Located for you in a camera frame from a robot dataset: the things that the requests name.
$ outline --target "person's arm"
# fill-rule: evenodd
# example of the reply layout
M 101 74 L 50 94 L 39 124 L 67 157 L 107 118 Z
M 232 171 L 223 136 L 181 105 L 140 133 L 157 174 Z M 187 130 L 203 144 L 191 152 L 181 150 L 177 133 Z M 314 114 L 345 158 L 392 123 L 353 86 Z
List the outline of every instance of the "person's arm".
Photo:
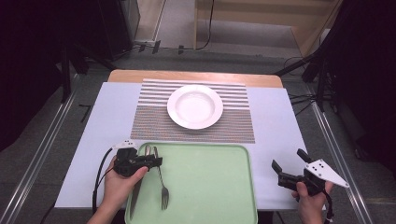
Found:
M 326 182 L 326 192 L 332 190 L 332 182 Z M 322 208 L 326 203 L 326 196 L 319 193 L 313 197 L 308 195 L 308 189 L 303 182 L 297 183 L 297 192 L 292 193 L 294 198 L 300 196 L 298 214 L 303 224 L 322 224 Z
M 107 170 L 114 166 L 114 157 Z M 105 176 L 105 195 L 96 213 L 88 221 L 89 224 L 109 224 L 120 210 L 134 185 L 146 174 L 147 167 L 142 167 L 130 177 L 118 175 L 111 170 Z

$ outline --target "white plate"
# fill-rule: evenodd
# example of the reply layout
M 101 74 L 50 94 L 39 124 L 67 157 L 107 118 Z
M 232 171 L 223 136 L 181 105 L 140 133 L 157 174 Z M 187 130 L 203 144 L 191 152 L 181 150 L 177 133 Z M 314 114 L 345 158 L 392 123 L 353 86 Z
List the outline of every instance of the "white plate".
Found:
M 167 104 L 168 114 L 178 125 L 204 129 L 221 117 L 223 104 L 219 95 L 202 85 L 188 85 L 174 91 Z

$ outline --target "fork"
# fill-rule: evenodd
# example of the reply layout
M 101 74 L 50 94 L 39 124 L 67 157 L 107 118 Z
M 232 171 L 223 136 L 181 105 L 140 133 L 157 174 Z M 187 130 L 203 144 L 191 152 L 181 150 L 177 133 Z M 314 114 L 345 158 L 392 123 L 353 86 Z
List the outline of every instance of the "fork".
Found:
M 155 158 L 158 158 L 158 150 L 156 147 L 154 148 Z M 158 174 L 160 175 L 161 184 L 163 185 L 163 189 L 161 190 L 161 209 L 165 210 L 168 207 L 169 203 L 169 190 L 163 184 L 163 175 L 161 174 L 161 167 L 158 166 Z

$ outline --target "knife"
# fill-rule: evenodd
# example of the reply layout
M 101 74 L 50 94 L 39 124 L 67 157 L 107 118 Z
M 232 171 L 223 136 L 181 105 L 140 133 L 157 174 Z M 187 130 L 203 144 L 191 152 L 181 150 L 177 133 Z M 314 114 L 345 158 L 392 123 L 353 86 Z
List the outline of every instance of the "knife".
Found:
M 151 153 L 151 146 L 146 145 L 145 156 L 148 156 L 150 153 Z M 142 181 L 143 178 L 134 185 L 134 189 L 132 190 L 131 206 L 129 208 L 130 219 L 132 219 L 132 217 L 134 216 L 134 209 L 136 208 L 137 197 L 139 196 L 139 191 L 140 191 L 140 187 L 142 186 Z

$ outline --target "striped mat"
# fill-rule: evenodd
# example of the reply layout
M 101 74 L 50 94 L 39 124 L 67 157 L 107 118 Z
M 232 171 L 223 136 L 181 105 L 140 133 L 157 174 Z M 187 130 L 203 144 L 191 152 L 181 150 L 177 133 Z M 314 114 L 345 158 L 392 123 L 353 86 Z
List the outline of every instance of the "striped mat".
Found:
M 221 118 L 202 130 L 174 123 L 167 112 L 170 95 L 185 85 L 205 85 L 223 102 Z M 244 84 L 207 81 L 144 79 L 139 95 L 132 139 L 209 143 L 255 143 L 248 94 Z

